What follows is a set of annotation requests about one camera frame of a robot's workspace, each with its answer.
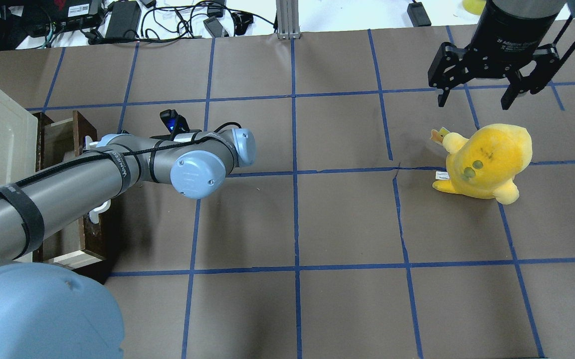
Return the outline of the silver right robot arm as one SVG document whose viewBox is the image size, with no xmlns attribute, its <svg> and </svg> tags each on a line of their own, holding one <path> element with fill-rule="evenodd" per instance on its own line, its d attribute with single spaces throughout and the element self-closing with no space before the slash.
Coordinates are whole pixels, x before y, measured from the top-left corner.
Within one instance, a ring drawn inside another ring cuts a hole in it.
<svg viewBox="0 0 575 359">
<path fill-rule="evenodd" d="M 504 111 L 518 96 L 542 91 L 575 50 L 575 41 L 564 55 L 556 42 L 541 42 L 565 5 L 567 28 L 575 20 L 575 0 L 488 0 L 469 45 L 441 43 L 429 66 L 428 84 L 437 91 L 438 106 L 472 79 L 507 79 Z"/>
</svg>

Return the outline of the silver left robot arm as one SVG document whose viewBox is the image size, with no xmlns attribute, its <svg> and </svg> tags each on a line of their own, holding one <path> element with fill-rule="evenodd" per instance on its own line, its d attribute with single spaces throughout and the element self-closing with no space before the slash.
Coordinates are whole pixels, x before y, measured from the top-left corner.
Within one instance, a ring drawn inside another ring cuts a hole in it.
<svg viewBox="0 0 575 359">
<path fill-rule="evenodd" d="M 0 186 L 0 359 L 123 358 L 125 324 L 105 286 L 19 259 L 135 184 L 205 198 L 256 156 L 253 133 L 237 124 L 171 140 L 109 134 L 70 161 Z"/>
</svg>

